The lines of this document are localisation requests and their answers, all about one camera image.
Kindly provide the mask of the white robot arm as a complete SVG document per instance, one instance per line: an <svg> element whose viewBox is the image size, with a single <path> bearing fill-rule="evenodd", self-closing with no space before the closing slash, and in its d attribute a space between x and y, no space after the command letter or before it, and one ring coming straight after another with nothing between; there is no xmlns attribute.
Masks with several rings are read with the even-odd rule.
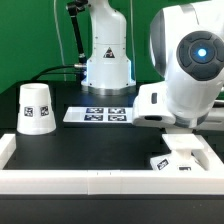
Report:
<svg viewBox="0 0 224 224"><path fill-rule="evenodd" d="M126 56L126 21L108 0L87 0L93 49L84 90L119 95L136 85ZM134 100L136 126L224 130L224 0L161 9L150 24L153 66L164 80L144 84Z"/></svg>

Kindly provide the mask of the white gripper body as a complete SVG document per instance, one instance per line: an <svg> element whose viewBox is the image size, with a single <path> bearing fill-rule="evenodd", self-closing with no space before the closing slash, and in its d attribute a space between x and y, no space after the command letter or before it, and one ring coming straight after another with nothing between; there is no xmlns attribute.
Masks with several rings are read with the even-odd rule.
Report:
<svg viewBox="0 0 224 224"><path fill-rule="evenodd" d="M141 85L133 102L132 124L144 127L172 127L175 116L167 109L164 82Z"/></svg>

